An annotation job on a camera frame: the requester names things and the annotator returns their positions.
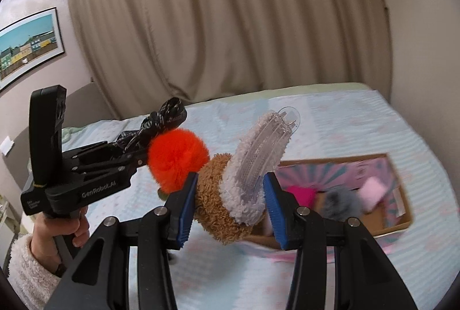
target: beige wall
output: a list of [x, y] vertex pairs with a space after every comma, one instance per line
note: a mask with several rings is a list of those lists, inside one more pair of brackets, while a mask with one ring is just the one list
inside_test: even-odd
[[[83, 62], [70, 21], [67, 0], [2, 0], [0, 3], [0, 28], [54, 6], [57, 7], [59, 26], [66, 53], [41, 65], [5, 92], [0, 93], [0, 142], [7, 135], [13, 139], [28, 126], [28, 105], [32, 91], [61, 84], [67, 88], [67, 93], [72, 93], [90, 82], [90, 75]], [[0, 193], [10, 200], [17, 211], [21, 209], [20, 188], [6, 168], [1, 154]]]
[[460, 0], [386, 0], [392, 105], [446, 168], [460, 197]]

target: hot pink object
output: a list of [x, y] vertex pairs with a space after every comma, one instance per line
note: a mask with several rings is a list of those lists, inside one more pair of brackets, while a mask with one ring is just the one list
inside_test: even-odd
[[388, 188], [377, 177], [370, 177], [358, 189], [358, 196], [366, 213], [370, 213], [383, 199]]
[[315, 195], [317, 193], [315, 188], [291, 185], [290, 187], [286, 188], [286, 191], [292, 193], [295, 196], [295, 199], [300, 206], [313, 208], [315, 204]]

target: curtain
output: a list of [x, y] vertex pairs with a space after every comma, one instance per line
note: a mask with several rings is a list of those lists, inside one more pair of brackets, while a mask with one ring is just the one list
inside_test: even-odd
[[384, 0], [69, 0], [94, 79], [121, 118], [314, 83], [389, 97]]

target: transparent plastic disc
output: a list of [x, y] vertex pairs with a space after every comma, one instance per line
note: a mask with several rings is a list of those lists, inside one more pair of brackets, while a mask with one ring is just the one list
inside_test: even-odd
[[283, 117], [286, 125], [291, 128], [292, 133], [294, 133], [300, 126], [300, 113], [296, 108], [286, 106], [285, 108], [282, 108], [278, 114]]

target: gray fluffy ball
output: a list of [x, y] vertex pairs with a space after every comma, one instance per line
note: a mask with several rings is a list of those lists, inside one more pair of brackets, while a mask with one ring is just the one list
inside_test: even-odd
[[356, 192], [343, 185], [337, 185], [326, 192], [320, 214], [323, 218], [344, 222], [350, 217], [360, 218], [363, 206]]

